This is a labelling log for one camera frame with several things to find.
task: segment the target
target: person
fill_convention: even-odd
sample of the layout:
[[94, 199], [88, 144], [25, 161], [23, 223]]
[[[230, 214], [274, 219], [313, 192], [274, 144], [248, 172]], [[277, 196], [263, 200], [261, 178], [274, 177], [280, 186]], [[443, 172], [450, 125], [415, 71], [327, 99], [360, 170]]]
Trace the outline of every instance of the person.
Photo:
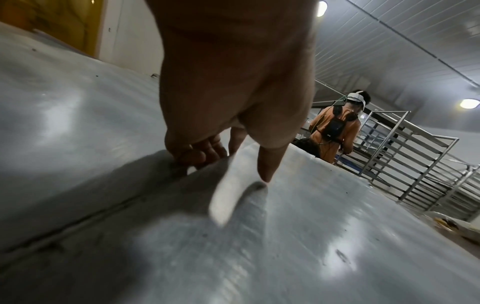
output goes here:
[[269, 182], [311, 108], [317, 0], [146, 0], [164, 60], [166, 149], [186, 166], [227, 156], [247, 135]]
[[344, 106], [331, 106], [323, 109], [310, 123], [310, 137], [293, 142], [306, 152], [333, 163], [339, 149], [344, 154], [354, 150], [354, 140], [360, 131], [358, 115], [370, 103], [366, 91], [354, 90], [347, 95]]

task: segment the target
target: orange shirt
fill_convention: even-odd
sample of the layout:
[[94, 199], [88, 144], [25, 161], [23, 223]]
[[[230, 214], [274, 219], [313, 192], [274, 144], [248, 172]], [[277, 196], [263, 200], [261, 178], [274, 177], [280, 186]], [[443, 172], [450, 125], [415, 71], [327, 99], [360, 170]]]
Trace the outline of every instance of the orange shirt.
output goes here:
[[[314, 142], [320, 144], [320, 158], [329, 163], [333, 163], [335, 161], [335, 155], [340, 148], [340, 144], [334, 141], [324, 141], [320, 132], [323, 131], [323, 129], [325, 129], [327, 124], [330, 122], [330, 120], [335, 117], [333, 111], [333, 107], [323, 109], [310, 123], [311, 130], [315, 126], [315, 124], [320, 121], [320, 123], [316, 127], [316, 131], [313, 132], [312, 135], [310, 135], [310, 138]], [[347, 109], [344, 106], [342, 114], [339, 116], [339, 118], [345, 120], [346, 115], [350, 112], [351, 110]], [[345, 154], [349, 154], [354, 150], [354, 140], [359, 133], [361, 126], [362, 124], [358, 119], [346, 123], [344, 130], [338, 137], [338, 139], [343, 141], [343, 152]]]

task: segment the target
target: black backpack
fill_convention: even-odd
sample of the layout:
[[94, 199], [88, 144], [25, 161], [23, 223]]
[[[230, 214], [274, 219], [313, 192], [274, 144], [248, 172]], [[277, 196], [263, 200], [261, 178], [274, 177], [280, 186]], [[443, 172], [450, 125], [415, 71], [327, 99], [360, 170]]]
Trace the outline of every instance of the black backpack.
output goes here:
[[343, 106], [333, 106], [333, 115], [334, 117], [330, 122], [325, 126], [325, 128], [320, 132], [321, 136], [323, 139], [328, 140], [328, 141], [334, 141], [339, 144], [342, 143], [342, 141], [339, 139], [340, 135], [345, 129], [345, 126], [347, 125], [347, 122], [349, 121], [354, 121], [358, 118], [358, 115], [355, 113], [349, 113], [345, 117], [345, 120], [342, 120], [340, 116], [342, 115], [343, 112]]

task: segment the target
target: stainless steel table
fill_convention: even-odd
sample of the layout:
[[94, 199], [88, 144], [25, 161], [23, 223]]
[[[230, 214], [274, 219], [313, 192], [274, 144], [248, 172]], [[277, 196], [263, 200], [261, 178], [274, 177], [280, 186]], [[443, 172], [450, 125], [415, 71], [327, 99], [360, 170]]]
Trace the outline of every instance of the stainless steel table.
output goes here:
[[2, 304], [479, 303], [477, 259], [295, 147], [185, 176], [156, 87], [0, 27]]

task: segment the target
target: dark hair of another person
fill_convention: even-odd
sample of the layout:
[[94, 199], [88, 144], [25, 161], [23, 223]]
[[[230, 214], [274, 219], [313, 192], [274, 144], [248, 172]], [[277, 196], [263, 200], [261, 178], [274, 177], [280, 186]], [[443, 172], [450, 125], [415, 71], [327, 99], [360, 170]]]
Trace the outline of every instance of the dark hair of another person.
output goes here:
[[[370, 97], [370, 94], [368, 94], [366, 91], [364, 91], [364, 90], [354, 90], [354, 91], [352, 91], [352, 93], [357, 93], [357, 92], [360, 92], [360, 91], [362, 91], [362, 92], [359, 93], [359, 94], [363, 96], [363, 99], [365, 100], [365, 104], [366, 105], [369, 104], [370, 100], [372, 98]], [[358, 104], [358, 102], [351, 101], [351, 100], [348, 100], [348, 99], [346, 100], [346, 102], [352, 103], [354, 105]]]

